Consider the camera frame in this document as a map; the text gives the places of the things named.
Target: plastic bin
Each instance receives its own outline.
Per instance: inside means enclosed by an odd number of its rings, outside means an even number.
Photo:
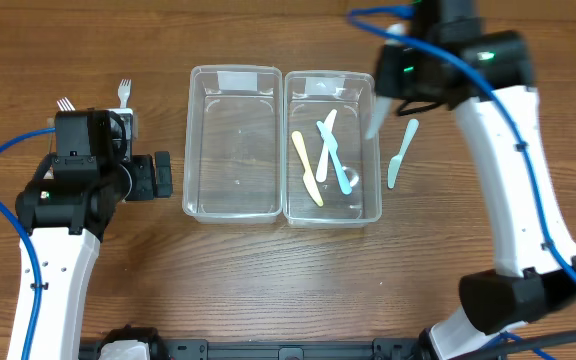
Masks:
[[[183,209],[202,223],[272,223],[282,209],[282,74],[273,67],[192,70]]]
[[[381,217],[379,137],[364,139],[373,111],[373,78],[341,71],[298,71],[286,75],[285,121],[286,185],[284,215],[290,225],[302,227],[362,227]],[[352,186],[341,193],[332,162],[326,181],[317,183],[324,201],[318,207],[303,182],[304,169],[290,134],[301,131],[313,173],[323,140],[316,127],[337,109],[333,135],[338,156]]]

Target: light blue knife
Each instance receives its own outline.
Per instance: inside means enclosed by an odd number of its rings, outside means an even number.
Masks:
[[[337,173],[337,181],[339,181],[341,192],[344,195],[349,195],[352,192],[352,187],[350,187],[350,181],[348,181],[344,168],[341,166],[341,161],[339,161],[339,157],[337,156],[339,144],[337,144],[335,136],[330,132],[326,125],[324,125],[324,123],[317,121],[317,127],[321,132],[321,138],[324,140],[324,144],[328,146],[328,152],[330,153],[330,158],[335,166],[335,173]]]

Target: white fork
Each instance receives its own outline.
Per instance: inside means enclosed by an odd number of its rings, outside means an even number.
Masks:
[[[59,110],[61,111],[75,111],[75,107],[68,98],[57,100],[57,106],[59,106]]]
[[[117,89],[117,96],[119,96],[119,101],[121,104],[119,108],[125,109],[126,103],[128,102],[128,98],[130,97],[130,86],[132,85],[132,80],[130,79],[123,79],[119,83],[119,88]]]

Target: wooden table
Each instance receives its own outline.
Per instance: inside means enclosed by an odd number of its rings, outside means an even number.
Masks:
[[[489,19],[518,29],[533,53],[553,182],[576,240],[576,21]],[[341,16],[0,9],[0,144],[44,127],[55,101],[114,107],[133,80],[136,153],[168,150],[175,195],[123,204],[90,281],[82,337],[124,324],[209,341],[415,337],[458,306],[461,276],[492,268],[478,180],[452,114],[419,116],[400,172],[385,187],[405,119],[381,131],[383,216],[363,230],[200,225],[182,211],[190,70],[204,64],[372,72],[381,39]],[[46,151],[35,139],[0,158],[0,197],[13,206]],[[0,215],[0,359],[19,290],[18,236]],[[522,331],[576,328],[576,304]],[[576,345],[552,349],[576,358]],[[533,358],[532,354],[522,357]]]

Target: empty plastic container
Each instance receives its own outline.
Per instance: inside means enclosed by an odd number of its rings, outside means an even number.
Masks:
[[[373,112],[373,78],[342,71],[298,71],[286,75],[286,185],[284,215],[294,226],[362,227],[381,217],[379,137],[364,138]],[[316,172],[323,140],[316,122],[337,110],[333,135],[338,156],[352,186],[341,193],[332,162],[326,181],[317,183],[324,201],[317,206],[303,182],[304,168],[290,134],[304,137],[308,159]]]
[[[282,209],[282,74],[273,67],[192,70],[183,209],[203,223],[272,223]]]

